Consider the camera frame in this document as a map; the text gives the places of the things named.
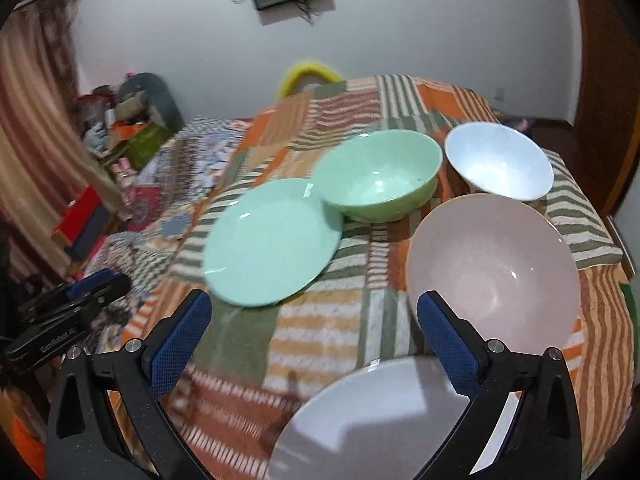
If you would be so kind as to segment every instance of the wall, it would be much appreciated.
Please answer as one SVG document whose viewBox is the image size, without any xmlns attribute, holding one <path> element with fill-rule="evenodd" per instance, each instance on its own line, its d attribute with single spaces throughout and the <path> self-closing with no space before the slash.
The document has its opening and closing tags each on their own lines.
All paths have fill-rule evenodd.
<svg viewBox="0 0 640 480">
<path fill-rule="evenodd" d="M 125 72 L 163 76 L 184 117 L 254 115 L 301 60 L 345 78 L 406 73 L 472 88 L 515 114 L 572 120 L 580 49 L 572 0 L 318 0 L 311 27 L 288 4 L 82 0 L 82 90 Z"/>
</svg>

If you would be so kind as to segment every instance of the bolt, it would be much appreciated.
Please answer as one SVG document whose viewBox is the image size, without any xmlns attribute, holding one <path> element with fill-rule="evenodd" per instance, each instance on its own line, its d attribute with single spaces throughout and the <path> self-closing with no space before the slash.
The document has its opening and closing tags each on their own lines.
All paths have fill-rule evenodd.
<svg viewBox="0 0 640 480">
<path fill-rule="evenodd" d="M 498 339 L 489 339 L 486 345 L 494 354 L 499 354 L 500 352 L 504 351 L 504 343 Z"/>
<path fill-rule="evenodd" d="M 66 353 L 66 356 L 69 359 L 75 359 L 76 357 L 79 357 L 81 353 L 82 349 L 79 346 L 74 346 L 71 350 L 69 350 L 69 352 Z"/>
<path fill-rule="evenodd" d="M 550 348 L 548 352 L 554 361 L 559 361 L 562 359 L 562 352 L 559 351 L 557 348 Z"/>
<path fill-rule="evenodd" d="M 142 341 L 140 341 L 140 339 L 129 339 L 124 345 L 124 349 L 127 352 L 137 352 L 138 350 L 140 350 L 141 346 Z"/>
</svg>

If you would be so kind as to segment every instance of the striped curtain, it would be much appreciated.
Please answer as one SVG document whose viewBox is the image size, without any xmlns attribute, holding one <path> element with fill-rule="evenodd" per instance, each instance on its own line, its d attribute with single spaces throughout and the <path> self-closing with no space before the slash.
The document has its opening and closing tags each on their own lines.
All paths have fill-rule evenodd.
<svg viewBox="0 0 640 480">
<path fill-rule="evenodd" d="M 0 219 L 13 227 L 14 277 L 48 282 L 63 279 L 69 263 L 49 235 L 81 189 L 91 184 L 108 208 L 124 208 L 69 113 L 74 58 L 59 1 L 16 10 L 0 30 Z"/>
</svg>

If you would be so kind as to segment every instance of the white bowl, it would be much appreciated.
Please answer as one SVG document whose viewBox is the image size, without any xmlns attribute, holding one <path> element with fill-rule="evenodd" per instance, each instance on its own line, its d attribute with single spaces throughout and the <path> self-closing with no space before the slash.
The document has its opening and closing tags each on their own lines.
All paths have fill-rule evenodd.
<svg viewBox="0 0 640 480">
<path fill-rule="evenodd" d="M 502 124 L 460 124 L 444 149 L 466 181 L 489 193 L 530 202 L 545 196 L 554 182 L 551 163 L 537 144 Z"/>
</svg>

